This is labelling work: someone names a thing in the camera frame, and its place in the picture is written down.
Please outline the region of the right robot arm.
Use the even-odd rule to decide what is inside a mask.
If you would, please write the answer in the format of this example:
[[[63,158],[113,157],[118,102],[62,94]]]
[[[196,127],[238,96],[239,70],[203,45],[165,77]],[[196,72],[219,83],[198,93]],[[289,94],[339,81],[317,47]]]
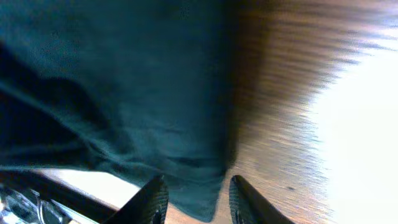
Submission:
[[[168,203],[163,177],[113,210],[40,174],[1,172],[1,223],[164,223]],[[230,181],[229,209],[235,224],[291,222],[240,175]]]

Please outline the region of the black t-shirt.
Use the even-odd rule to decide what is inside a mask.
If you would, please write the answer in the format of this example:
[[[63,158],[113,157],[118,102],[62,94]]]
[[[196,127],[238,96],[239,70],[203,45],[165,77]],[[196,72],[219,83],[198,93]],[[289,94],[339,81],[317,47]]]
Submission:
[[[164,176],[211,222],[226,171],[234,1],[1,2],[1,169]]]

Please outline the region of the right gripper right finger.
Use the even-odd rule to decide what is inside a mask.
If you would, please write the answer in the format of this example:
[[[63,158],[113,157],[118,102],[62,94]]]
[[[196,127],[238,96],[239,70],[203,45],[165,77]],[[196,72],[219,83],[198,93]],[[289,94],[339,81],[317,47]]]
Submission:
[[[229,208],[233,224],[294,224],[241,175],[230,180]]]

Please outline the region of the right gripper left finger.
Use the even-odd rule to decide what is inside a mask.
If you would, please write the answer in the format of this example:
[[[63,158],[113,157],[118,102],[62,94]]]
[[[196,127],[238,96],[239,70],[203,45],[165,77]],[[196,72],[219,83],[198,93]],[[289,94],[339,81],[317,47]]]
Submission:
[[[158,175],[102,224],[164,224],[168,203],[168,187]]]

